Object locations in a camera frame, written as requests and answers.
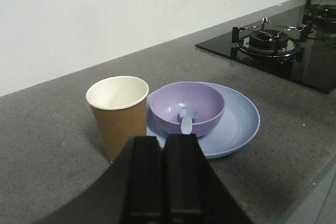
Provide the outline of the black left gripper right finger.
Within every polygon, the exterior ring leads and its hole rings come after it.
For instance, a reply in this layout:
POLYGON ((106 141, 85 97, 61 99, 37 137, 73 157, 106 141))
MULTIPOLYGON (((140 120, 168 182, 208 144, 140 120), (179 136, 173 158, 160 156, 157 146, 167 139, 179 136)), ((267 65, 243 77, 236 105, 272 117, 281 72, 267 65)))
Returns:
POLYGON ((198 171, 192 135, 171 134, 164 146, 168 223, 201 223, 198 171))

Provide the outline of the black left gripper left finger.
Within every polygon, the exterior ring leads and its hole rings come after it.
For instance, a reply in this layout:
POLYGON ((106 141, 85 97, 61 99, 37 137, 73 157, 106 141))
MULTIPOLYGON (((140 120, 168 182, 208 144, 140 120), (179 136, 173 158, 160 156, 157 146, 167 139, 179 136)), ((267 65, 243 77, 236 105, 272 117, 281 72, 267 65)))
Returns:
POLYGON ((122 223, 163 223, 161 165, 156 137, 135 137, 122 223))

